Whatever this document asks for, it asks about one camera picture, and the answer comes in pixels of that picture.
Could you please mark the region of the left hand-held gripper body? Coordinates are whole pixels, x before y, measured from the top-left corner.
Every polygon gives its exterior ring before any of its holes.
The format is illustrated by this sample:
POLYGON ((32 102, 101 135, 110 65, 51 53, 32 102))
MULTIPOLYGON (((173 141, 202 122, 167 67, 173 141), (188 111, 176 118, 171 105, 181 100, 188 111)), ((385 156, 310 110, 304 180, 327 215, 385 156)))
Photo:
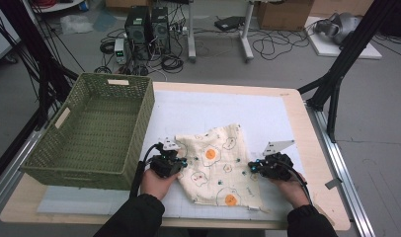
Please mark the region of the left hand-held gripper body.
POLYGON ((163 142, 158 142, 154 147, 160 152, 150 159, 150 168, 160 177, 169 178, 180 172, 182 161, 177 157, 180 146, 166 138, 163 142))

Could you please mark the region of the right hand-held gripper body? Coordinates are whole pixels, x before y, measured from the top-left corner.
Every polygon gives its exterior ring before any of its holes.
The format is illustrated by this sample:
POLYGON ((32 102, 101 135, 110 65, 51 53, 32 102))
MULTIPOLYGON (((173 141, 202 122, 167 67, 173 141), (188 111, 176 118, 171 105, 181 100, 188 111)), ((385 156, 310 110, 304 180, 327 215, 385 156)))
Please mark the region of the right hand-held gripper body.
POLYGON ((286 154, 281 152, 293 144, 293 140, 269 142, 263 152, 265 158, 258 160, 256 171, 265 178, 289 180, 293 163, 286 154))

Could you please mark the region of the cream cloth with egg print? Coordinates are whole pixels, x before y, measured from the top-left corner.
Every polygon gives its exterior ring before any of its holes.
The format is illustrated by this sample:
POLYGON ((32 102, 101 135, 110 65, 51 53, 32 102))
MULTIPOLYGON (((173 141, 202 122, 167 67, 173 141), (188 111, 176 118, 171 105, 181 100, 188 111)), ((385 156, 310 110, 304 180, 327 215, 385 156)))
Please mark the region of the cream cloth with egg print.
POLYGON ((195 204, 215 206, 262 205, 258 176, 251 173, 242 128, 233 123, 202 134, 175 136, 181 147, 179 158, 188 166, 180 172, 179 182, 195 204))

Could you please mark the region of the green woven basket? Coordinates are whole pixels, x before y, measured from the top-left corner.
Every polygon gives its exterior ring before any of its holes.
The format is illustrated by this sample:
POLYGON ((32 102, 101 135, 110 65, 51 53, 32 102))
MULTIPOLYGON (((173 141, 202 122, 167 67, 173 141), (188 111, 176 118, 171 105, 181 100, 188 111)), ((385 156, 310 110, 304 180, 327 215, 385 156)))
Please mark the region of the green woven basket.
POLYGON ((81 74, 21 170, 48 186, 128 190, 154 103, 148 77, 81 74))

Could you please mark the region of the person's right hand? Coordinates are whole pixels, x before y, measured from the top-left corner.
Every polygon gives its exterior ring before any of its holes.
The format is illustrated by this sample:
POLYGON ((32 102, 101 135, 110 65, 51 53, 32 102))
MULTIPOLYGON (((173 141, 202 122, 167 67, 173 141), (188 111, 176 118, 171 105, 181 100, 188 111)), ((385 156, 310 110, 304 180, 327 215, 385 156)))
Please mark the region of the person's right hand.
POLYGON ((293 208, 310 204, 302 185, 295 178, 291 178, 288 181, 271 179, 271 183, 279 189, 283 197, 293 208))

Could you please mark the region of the white grid mat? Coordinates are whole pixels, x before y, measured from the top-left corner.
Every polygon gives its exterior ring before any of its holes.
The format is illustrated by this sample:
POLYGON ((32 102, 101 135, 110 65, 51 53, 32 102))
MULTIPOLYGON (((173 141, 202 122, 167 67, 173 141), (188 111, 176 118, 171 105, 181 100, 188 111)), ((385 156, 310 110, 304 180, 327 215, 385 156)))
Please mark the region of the white grid mat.
MULTIPOLYGON (((269 142, 293 140, 284 149, 296 170, 302 168, 296 142, 282 97, 159 90, 143 143, 144 148, 179 134, 202 134, 216 127, 237 123, 241 126, 250 161, 262 159, 269 142)), ((258 174, 263 205, 246 206, 195 204, 187 197, 179 180, 163 200, 168 218, 240 219, 284 221, 290 204, 277 188, 258 174)))

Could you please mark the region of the white power supply unit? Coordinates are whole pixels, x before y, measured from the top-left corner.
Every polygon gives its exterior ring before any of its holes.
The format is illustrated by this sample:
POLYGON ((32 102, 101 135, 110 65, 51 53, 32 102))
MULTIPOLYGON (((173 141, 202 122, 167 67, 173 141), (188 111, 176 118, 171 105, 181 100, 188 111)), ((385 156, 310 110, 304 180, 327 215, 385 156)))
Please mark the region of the white power supply unit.
POLYGON ((125 52, 125 42, 124 39, 116 39, 114 53, 116 56, 116 61, 119 65, 124 65, 126 63, 126 52, 125 52))

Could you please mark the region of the white desk leg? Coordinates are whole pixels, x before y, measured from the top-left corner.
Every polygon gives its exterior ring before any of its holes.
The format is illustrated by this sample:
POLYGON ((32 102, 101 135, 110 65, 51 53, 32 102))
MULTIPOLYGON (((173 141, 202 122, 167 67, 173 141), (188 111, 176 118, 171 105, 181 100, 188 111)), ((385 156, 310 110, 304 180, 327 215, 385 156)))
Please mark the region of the white desk leg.
POLYGON ((254 58, 249 40, 248 40, 248 33, 249 33, 249 28, 250 28, 250 23, 253 15, 253 10, 254 10, 254 2, 252 0, 247 0, 247 9, 246 9, 246 14, 245 14, 245 22, 244 22, 244 28, 240 32, 240 40, 241 44, 244 49, 245 53, 245 61, 249 62, 254 58))
POLYGON ((188 0, 189 25, 188 25, 188 57, 191 63, 195 63, 197 59, 196 43, 194 36, 194 15, 193 15, 194 0, 188 0))

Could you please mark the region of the white floor board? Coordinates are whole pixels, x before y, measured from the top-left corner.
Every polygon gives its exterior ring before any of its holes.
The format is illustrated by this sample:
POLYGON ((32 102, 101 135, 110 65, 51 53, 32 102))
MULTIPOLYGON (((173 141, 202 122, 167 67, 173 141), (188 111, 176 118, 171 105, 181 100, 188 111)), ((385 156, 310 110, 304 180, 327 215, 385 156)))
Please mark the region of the white floor board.
MULTIPOLYGON (((317 34, 314 32, 314 27, 318 21, 318 17, 309 17, 304 26, 304 30, 306 31, 316 54, 319 56, 337 57, 341 52, 340 47, 334 44, 334 42, 324 34, 317 34)), ((379 60, 381 58, 382 55, 370 43, 359 56, 359 59, 379 60)))

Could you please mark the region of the large black computer tower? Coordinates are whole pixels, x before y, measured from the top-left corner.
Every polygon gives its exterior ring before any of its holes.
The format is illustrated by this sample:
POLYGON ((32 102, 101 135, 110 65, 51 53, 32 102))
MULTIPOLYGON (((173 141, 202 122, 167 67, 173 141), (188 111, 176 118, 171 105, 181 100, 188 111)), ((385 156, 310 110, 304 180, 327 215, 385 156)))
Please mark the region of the large black computer tower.
POLYGON ((124 24, 131 55, 138 60, 148 60, 148 44, 152 40, 149 8, 131 6, 124 24))

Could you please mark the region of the brown cardboard box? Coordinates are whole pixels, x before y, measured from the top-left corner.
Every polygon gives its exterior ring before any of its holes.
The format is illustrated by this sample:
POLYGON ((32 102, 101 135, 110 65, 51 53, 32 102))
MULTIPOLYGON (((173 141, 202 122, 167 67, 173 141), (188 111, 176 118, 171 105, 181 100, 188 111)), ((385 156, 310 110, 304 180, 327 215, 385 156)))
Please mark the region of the brown cardboard box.
POLYGON ((257 20, 262 30, 302 31, 314 0, 261 2, 257 20))

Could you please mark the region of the grey rounded device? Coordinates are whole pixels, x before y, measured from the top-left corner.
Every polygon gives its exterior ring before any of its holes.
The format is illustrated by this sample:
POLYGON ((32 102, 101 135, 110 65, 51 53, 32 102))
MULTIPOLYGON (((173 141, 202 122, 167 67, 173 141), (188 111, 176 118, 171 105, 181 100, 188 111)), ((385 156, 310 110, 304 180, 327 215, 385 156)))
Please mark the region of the grey rounded device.
POLYGON ((323 33, 335 44, 340 45, 358 27, 361 19, 351 13, 334 13, 328 19, 319 20, 314 28, 317 34, 323 33))

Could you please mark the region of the clear plastic bag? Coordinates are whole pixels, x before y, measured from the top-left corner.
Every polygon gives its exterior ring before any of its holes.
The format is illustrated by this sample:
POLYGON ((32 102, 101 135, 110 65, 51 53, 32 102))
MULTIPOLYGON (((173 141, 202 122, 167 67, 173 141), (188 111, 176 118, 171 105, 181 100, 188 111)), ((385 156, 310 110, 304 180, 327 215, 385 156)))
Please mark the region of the clear plastic bag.
POLYGON ((93 24, 86 16, 68 15, 62 17, 60 26, 65 35, 85 34, 93 31, 93 24))

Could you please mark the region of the grey metal bracket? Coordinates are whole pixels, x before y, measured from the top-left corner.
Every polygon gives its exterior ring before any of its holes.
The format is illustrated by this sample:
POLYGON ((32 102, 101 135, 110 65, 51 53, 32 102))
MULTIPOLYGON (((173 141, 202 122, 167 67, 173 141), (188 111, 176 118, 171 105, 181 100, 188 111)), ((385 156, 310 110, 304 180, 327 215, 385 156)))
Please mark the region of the grey metal bracket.
POLYGON ((340 178, 335 178, 325 184, 325 187, 328 190, 332 190, 336 187, 339 187, 343 181, 340 178))

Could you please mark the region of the aluminium rail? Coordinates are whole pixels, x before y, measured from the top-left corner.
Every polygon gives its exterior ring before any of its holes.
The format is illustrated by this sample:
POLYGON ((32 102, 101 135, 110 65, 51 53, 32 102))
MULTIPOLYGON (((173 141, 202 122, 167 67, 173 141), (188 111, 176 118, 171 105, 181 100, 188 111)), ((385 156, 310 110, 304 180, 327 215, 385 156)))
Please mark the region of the aluminium rail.
POLYGON ((341 199, 346 205, 349 222, 355 227, 360 237, 376 237, 346 162, 344 161, 341 149, 337 142, 331 140, 326 131, 328 120, 323 112, 314 111, 308 106, 306 106, 305 109, 308 112, 317 136, 321 140, 333 179, 340 178, 343 181, 341 185, 336 188, 340 191, 341 199))
POLYGON ((2 173, 0 174, 0 205, 12 187, 22 177, 20 167, 30 155, 41 136, 41 131, 33 130, 26 138, 17 142, 14 148, 9 149, 10 162, 2 169, 2 173))

